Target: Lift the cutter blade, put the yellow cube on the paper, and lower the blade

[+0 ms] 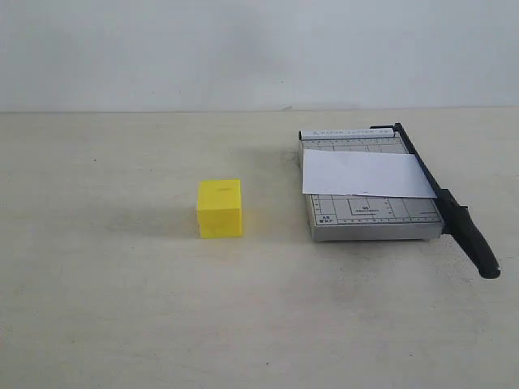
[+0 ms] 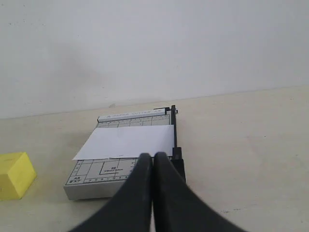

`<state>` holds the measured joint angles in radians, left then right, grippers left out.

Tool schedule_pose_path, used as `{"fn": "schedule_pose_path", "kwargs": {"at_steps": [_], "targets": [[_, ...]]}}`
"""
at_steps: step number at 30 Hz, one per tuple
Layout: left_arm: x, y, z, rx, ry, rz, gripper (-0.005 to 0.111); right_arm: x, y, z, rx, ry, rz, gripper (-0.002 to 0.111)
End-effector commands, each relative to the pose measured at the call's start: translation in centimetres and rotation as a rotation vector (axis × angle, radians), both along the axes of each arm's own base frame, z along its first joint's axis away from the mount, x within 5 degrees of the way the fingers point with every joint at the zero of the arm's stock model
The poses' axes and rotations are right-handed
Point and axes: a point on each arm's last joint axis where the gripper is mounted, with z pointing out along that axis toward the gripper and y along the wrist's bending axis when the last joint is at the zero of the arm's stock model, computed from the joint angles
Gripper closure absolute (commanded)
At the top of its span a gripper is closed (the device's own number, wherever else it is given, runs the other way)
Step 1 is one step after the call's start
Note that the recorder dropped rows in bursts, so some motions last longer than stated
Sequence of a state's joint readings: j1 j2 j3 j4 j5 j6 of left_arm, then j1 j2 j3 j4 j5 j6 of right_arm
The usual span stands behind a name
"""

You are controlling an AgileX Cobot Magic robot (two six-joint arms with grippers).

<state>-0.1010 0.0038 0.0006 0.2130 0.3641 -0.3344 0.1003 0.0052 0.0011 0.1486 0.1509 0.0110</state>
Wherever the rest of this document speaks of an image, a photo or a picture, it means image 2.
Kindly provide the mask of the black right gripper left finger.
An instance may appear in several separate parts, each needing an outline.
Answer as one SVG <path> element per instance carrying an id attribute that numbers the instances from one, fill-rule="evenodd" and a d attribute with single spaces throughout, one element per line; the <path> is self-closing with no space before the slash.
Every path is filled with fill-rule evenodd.
<path id="1" fill-rule="evenodd" d="M 119 191 L 89 219 L 88 232 L 148 232 L 152 158 L 141 154 Z"/>

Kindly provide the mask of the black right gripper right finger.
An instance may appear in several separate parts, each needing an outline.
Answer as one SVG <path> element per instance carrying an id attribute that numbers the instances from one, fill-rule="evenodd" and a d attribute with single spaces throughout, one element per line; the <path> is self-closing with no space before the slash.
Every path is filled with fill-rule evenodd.
<path id="1" fill-rule="evenodd" d="M 157 232 L 243 232 L 205 204 L 165 153 L 154 157 L 153 207 Z"/>

